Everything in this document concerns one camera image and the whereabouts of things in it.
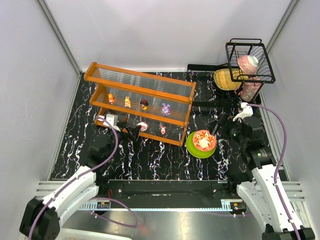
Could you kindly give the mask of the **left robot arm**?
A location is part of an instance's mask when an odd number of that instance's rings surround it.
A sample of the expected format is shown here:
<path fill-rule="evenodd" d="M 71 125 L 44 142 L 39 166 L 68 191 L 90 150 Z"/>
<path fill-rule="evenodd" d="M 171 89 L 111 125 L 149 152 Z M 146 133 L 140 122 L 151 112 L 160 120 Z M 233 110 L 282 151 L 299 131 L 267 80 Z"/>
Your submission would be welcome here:
<path fill-rule="evenodd" d="M 107 210 L 114 199 L 106 189 L 103 173 L 124 139 L 135 141 L 141 125 L 129 127 L 127 121 L 111 124 L 99 115 L 99 122 L 110 130 L 95 138 L 88 150 L 84 165 L 59 188 L 41 199 L 32 198 L 26 205 L 19 232 L 29 240 L 55 240 L 64 223 L 81 206 L 94 201 L 96 206 L 88 210 L 98 217 Z"/>

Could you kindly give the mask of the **purple donkey toy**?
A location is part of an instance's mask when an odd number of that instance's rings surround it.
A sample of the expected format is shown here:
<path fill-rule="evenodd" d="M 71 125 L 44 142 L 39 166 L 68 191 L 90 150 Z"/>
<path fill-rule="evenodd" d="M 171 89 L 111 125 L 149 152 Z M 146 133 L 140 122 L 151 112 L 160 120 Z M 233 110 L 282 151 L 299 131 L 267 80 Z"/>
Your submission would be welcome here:
<path fill-rule="evenodd" d="M 162 103 L 161 113 L 164 116 L 169 116 L 171 114 L 171 106 L 167 103 Z"/>

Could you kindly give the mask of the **black hair princess toy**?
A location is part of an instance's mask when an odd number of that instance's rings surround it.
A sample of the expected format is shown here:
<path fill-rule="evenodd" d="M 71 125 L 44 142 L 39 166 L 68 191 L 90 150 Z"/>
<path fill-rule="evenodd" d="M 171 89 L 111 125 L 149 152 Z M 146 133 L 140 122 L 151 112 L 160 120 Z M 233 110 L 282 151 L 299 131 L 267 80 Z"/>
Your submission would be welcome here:
<path fill-rule="evenodd" d="M 149 106 L 149 102 L 147 100 L 143 99 L 140 101 L 140 105 L 143 110 L 147 110 L 147 108 Z"/>

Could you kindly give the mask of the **yellow bear toy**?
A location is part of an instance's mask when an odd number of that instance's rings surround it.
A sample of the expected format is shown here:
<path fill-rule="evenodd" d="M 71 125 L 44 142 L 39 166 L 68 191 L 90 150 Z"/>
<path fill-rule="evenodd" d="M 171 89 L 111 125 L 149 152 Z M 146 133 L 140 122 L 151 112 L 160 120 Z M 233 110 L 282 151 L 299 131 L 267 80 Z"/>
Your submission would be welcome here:
<path fill-rule="evenodd" d="M 112 93 L 108 94 L 108 102 L 112 105 L 115 103 L 115 97 Z"/>

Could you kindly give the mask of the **pink hat girl toy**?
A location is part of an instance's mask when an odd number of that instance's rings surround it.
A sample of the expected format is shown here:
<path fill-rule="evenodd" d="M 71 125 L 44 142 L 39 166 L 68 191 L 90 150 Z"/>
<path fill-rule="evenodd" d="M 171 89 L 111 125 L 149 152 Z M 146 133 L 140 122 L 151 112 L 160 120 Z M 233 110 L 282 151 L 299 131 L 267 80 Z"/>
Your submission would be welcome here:
<path fill-rule="evenodd" d="M 148 124 L 146 122 L 143 122 L 143 121 L 139 122 L 137 125 L 141 126 L 141 128 L 140 128 L 141 132 L 145 132 L 149 127 Z"/>

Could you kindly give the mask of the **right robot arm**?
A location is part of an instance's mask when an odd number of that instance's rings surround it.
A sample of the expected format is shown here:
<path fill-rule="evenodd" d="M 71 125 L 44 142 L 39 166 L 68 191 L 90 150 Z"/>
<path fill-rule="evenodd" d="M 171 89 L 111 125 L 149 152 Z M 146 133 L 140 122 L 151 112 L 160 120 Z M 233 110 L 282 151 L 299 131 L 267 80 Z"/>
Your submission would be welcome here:
<path fill-rule="evenodd" d="M 223 114 L 215 132 L 235 141 L 246 172 L 230 170 L 229 192 L 239 196 L 257 220 L 263 240 L 314 240 L 314 231 L 305 227 L 292 207 L 277 172 L 276 160 L 263 143 L 259 118 L 233 118 Z"/>

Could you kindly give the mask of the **yellow rabbit toy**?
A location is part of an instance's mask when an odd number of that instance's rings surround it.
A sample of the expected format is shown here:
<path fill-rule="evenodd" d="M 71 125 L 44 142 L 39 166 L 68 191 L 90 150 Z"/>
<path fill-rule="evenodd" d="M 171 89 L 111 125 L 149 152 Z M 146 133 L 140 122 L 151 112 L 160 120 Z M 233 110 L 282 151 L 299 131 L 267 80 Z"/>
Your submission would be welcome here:
<path fill-rule="evenodd" d="M 126 108 L 131 108 L 131 100 L 130 100 L 130 97 L 129 96 L 126 96 L 125 99 L 124 99 L 124 106 Z"/>

